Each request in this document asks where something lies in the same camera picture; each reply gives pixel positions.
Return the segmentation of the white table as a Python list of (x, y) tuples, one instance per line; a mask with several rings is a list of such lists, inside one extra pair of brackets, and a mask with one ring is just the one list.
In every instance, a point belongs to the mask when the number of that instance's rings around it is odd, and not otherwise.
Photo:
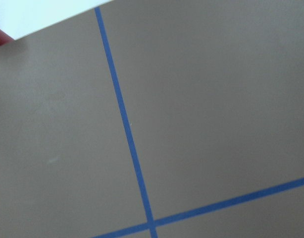
[(0, 30), (17, 40), (109, 0), (0, 0)]

